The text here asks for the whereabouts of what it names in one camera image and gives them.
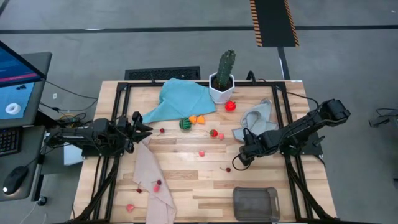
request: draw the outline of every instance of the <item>yellow black striped tape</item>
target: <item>yellow black striped tape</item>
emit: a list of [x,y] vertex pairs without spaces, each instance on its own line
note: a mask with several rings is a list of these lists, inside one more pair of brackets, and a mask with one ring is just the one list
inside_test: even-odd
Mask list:
[[262,47],[261,33],[260,33],[260,28],[259,28],[259,19],[257,17],[256,3],[254,2],[254,0],[250,0],[250,8],[251,8],[251,15],[253,18],[254,35],[256,37],[256,43],[259,47]]
[[298,47],[298,46],[300,46],[299,38],[297,37],[296,27],[294,26],[293,17],[292,17],[292,15],[290,13],[289,3],[287,2],[287,0],[284,0],[284,2],[285,2],[285,8],[286,8],[286,12],[287,12],[287,17],[289,18],[290,27],[292,28],[292,33],[293,33],[293,36],[294,36],[294,44],[296,45],[296,47]]

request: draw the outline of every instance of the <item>wooden tabletop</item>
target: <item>wooden tabletop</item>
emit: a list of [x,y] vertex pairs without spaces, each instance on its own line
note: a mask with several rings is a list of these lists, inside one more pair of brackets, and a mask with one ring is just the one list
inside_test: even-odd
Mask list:
[[[111,119],[117,83],[103,82],[95,119]],[[305,95],[302,82],[286,81],[286,86],[287,91]],[[161,87],[132,88],[127,114],[132,115],[134,111],[146,114],[153,110],[159,104],[160,89]],[[188,133],[181,132],[178,121],[150,124],[154,134],[149,149],[156,154],[172,193],[177,207],[176,222],[236,222],[232,194],[235,187],[275,187],[279,196],[280,220],[295,220],[285,161],[279,153],[256,158],[252,166],[242,172],[231,166],[232,158],[238,154],[239,146],[242,145],[233,138],[231,130],[240,128],[243,113],[264,98],[273,101],[270,87],[236,87],[231,98],[237,106],[234,112],[226,112],[224,105],[217,105],[217,112],[205,115],[206,124],[193,125]],[[307,114],[309,107],[306,99],[289,95],[289,102],[294,120]],[[277,122],[274,107],[271,121]],[[164,128],[165,133],[158,135],[160,128]],[[208,132],[211,129],[223,133],[225,139],[220,141],[210,138]],[[206,152],[205,157],[198,155],[201,150]],[[145,221],[148,193],[145,190],[141,194],[136,192],[137,184],[132,181],[135,159],[135,153],[125,153],[120,160],[111,222]],[[74,203],[76,214],[80,214],[90,202],[97,160],[96,157],[90,157],[83,163]],[[314,156],[302,156],[302,160],[309,191],[327,213],[335,216],[323,164]],[[227,167],[232,168],[230,173],[220,169]],[[305,217],[302,194],[299,189],[297,192],[302,216]],[[105,200],[101,205],[100,217],[104,217],[104,202]],[[129,203],[135,206],[132,213],[126,211]]]

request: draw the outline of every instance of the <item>gray tray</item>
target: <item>gray tray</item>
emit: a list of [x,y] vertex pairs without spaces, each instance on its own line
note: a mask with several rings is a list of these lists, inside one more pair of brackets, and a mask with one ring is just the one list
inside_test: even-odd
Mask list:
[[234,188],[234,215],[238,221],[277,222],[280,219],[275,188]]

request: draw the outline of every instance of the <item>beige cloth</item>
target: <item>beige cloth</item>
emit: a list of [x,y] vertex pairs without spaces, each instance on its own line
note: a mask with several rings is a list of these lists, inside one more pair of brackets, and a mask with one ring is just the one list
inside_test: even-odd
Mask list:
[[[177,209],[162,169],[155,155],[147,147],[149,141],[150,137],[146,137],[136,147],[136,168],[132,180],[149,191],[146,223],[173,224]],[[162,184],[160,190],[154,192],[157,180],[161,180]]]

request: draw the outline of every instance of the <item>black floor mat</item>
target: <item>black floor mat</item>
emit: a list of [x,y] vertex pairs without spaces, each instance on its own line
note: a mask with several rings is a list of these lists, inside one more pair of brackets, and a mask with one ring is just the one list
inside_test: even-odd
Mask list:
[[250,0],[259,47],[299,46],[287,0]]

